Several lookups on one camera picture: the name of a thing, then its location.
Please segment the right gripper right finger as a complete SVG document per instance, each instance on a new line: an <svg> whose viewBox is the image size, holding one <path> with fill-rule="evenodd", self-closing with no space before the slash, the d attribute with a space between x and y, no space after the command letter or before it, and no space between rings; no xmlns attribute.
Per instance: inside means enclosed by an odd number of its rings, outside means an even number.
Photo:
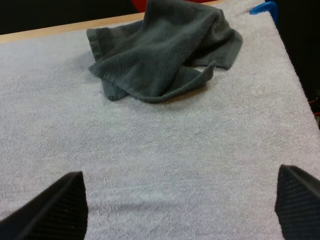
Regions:
<svg viewBox="0 0 320 240"><path fill-rule="evenodd" d="M286 240L320 238L320 181L294 165L282 164L277 177L275 213Z"/></svg>

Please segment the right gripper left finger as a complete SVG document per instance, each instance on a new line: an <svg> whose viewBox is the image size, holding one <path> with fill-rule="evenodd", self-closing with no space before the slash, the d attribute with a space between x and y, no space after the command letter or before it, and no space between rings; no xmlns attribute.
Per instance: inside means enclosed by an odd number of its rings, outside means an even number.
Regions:
<svg viewBox="0 0 320 240"><path fill-rule="evenodd" d="M69 172L1 220L2 240L83 240L88 226L84 176Z"/></svg>

